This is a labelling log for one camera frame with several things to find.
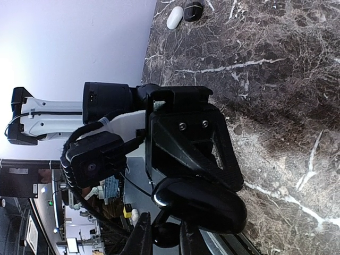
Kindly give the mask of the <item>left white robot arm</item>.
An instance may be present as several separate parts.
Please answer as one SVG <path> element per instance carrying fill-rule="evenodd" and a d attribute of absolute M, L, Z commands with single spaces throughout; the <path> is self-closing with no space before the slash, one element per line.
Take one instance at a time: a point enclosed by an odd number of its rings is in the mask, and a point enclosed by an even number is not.
<path fill-rule="evenodd" d="M 161 87 L 87 82 L 82 101 L 47 101 L 27 89 L 13 90 L 8 141 L 35 146 L 67 138 L 78 128 L 101 121 L 83 136 L 108 131 L 124 141 L 144 136 L 145 171 L 165 176 L 203 177 L 233 192 L 244 180 L 225 118 L 210 104 L 212 91 L 202 86 Z"/>

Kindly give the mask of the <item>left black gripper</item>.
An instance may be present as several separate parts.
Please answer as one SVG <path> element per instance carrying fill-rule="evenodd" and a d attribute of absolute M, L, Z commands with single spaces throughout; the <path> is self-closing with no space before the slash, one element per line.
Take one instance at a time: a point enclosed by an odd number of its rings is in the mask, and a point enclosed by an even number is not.
<path fill-rule="evenodd" d="M 146 171 L 190 177 L 238 192 L 244 180 L 224 115 L 208 103 L 206 87 L 139 86 L 136 105 L 146 111 Z"/>

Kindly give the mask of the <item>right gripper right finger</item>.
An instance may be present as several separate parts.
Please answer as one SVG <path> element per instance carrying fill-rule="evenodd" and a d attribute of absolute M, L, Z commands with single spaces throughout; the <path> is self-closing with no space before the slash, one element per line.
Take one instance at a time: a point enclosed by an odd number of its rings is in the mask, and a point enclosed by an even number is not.
<path fill-rule="evenodd" d="M 198 227 L 185 221 L 180 224 L 178 250 L 181 255 L 211 255 Z"/>

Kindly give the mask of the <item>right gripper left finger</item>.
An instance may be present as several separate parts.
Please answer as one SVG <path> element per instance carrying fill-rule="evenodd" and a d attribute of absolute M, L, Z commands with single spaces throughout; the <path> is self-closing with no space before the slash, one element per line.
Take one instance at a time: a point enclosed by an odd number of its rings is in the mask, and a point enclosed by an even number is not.
<path fill-rule="evenodd" d="M 120 255 L 152 255 L 151 219 L 139 218 Z"/>

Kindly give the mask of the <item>white earbud charging case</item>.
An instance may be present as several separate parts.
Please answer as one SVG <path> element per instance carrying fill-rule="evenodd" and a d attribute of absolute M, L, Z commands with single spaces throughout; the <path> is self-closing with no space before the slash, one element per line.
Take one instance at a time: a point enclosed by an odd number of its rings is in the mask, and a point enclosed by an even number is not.
<path fill-rule="evenodd" d="M 184 9 L 180 6 L 176 6 L 172 9 L 166 21 L 166 26 L 169 30 L 177 28 L 183 18 Z"/>

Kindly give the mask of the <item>black charging case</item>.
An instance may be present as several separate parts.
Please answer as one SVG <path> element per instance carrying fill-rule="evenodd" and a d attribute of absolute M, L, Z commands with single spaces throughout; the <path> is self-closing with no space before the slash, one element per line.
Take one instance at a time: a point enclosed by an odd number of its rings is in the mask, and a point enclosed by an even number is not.
<path fill-rule="evenodd" d="M 246 205 L 235 192 L 201 178 L 165 178 L 151 199 L 171 216 L 208 232 L 241 233 L 248 220 Z"/>
<path fill-rule="evenodd" d="M 183 19 L 188 22 L 198 21 L 202 17 L 203 5 L 194 1 L 185 6 Z"/>

